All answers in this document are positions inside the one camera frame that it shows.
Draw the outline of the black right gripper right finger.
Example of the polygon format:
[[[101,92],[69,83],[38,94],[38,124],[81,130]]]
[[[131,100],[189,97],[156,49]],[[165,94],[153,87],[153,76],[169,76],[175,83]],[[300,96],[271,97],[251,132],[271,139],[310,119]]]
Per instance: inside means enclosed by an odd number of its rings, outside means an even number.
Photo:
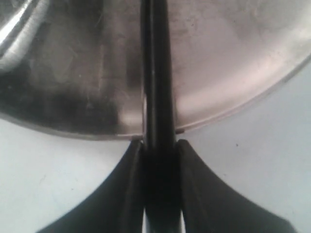
[[[290,233],[291,224],[221,180],[187,140],[177,142],[182,211],[188,233]]]

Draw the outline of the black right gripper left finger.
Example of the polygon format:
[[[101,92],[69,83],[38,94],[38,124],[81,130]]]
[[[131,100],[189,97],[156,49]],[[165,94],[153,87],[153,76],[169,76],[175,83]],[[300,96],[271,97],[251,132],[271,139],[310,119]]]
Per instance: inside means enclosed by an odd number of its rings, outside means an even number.
[[[140,141],[132,141],[107,179],[42,233],[140,233],[143,222]]]

